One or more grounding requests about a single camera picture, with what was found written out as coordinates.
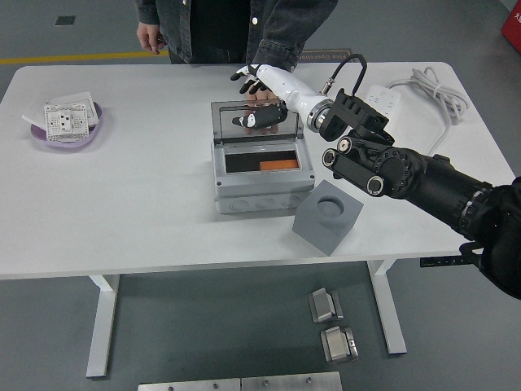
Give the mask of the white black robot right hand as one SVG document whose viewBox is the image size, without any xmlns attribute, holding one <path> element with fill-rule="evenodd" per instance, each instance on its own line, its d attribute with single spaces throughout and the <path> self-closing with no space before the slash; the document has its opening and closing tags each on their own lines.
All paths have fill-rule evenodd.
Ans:
<svg viewBox="0 0 521 391">
<path fill-rule="evenodd" d="M 246 115 L 232 120 L 234 125 L 260 130 L 285 121 L 287 113 L 294 112 L 300 116 L 307 129 L 319 132 L 333 104 L 331 99 L 313 91 L 290 72 L 270 65 L 244 66 L 230 79 L 236 81 L 242 76 L 247 77 L 247 81 L 250 82 L 245 86 L 246 90 L 249 86 L 263 85 L 271 90 L 280 102 L 249 108 Z"/>
</svg>

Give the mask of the person's right hand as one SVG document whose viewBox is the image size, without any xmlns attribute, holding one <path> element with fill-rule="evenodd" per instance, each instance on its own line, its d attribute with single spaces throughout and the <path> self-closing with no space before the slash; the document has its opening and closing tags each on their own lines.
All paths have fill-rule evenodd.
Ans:
<svg viewBox="0 0 521 391">
<path fill-rule="evenodd" d="M 158 55 L 166 46 L 166 41 L 160 32 L 160 26 L 157 24 L 139 22 L 137 37 L 141 48 L 153 55 Z"/>
</svg>

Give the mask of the person's left hand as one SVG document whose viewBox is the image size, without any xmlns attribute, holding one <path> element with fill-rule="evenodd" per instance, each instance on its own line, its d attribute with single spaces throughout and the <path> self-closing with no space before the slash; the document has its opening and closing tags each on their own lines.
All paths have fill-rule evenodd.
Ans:
<svg viewBox="0 0 521 391">
<path fill-rule="evenodd" d="M 277 99 L 277 96 L 270 90 L 259 89 L 253 93 L 253 87 L 247 91 L 245 96 L 248 101 Z M 278 132 L 278 127 L 274 125 L 269 128 L 260 129 L 259 132 L 260 134 L 276 134 Z"/>
</svg>

